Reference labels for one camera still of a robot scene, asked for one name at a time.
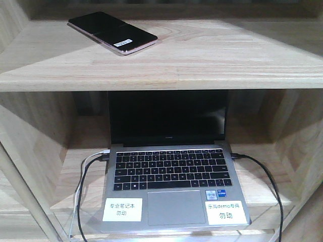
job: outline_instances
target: smartphone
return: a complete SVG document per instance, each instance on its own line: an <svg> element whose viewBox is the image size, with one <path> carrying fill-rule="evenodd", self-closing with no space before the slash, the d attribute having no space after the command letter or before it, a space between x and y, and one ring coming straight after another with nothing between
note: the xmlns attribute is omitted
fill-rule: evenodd
<svg viewBox="0 0 323 242"><path fill-rule="evenodd" d="M104 12L69 19L68 25L124 55L155 44L158 39Z"/></svg>

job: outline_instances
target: black screen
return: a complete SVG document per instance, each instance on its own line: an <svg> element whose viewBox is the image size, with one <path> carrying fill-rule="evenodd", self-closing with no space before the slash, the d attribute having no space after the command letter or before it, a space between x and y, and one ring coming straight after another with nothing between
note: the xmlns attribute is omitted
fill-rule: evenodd
<svg viewBox="0 0 323 242"><path fill-rule="evenodd" d="M225 138L227 90L108 92L113 144L202 144Z"/></svg>

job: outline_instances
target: label on phone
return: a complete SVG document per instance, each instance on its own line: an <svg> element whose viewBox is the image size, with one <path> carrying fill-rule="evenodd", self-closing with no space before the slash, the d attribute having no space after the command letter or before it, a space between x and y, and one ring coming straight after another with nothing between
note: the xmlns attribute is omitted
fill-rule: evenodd
<svg viewBox="0 0 323 242"><path fill-rule="evenodd" d="M120 47L120 46L122 46L122 45L129 44L129 43L131 43L131 42L132 42L132 40L131 40L131 39L126 39L126 40L124 40L124 41L121 41L121 42L119 42L119 43L114 44L114 46L115 46L115 47Z"/></svg>

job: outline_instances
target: processor sticker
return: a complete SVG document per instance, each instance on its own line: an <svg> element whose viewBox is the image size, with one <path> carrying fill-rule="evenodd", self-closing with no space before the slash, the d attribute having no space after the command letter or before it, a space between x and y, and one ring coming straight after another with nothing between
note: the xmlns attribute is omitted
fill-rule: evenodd
<svg viewBox="0 0 323 242"><path fill-rule="evenodd" d="M142 198L107 198L104 207L104 222L140 222Z"/></svg>
<svg viewBox="0 0 323 242"><path fill-rule="evenodd" d="M115 47L120 47L120 46L122 46L122 45L129 44L129 43L131 43L131 42L132 42L132 40L131 40L131 39L126 39L126 40L124 40L124 41L121 41L121 42L119 42L119 43L114 44L114 46L115 46Z"/></svg>
<svg viewBox="0 0 323 242"><path fill-rule="evenodd" d="M227 197L227 192L226 190L222 189L222 190L218 190L218 197L219 198L226 198Z"/></svg>
<svg viewBox="0 0 323 242"><path fill-rule="evenodd" d="M206 201L209 225L247 224L241 201Z"/></svg>

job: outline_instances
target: laptop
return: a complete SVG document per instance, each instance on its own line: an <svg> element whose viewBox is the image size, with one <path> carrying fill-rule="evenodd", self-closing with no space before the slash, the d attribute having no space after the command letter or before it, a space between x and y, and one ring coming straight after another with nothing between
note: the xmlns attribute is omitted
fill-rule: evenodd
<svg viewBox="0 0 323 242"><path fill-rule="evenodd" d="M227 90L108 92L102 232L249 225L225 141Z"/></svg>

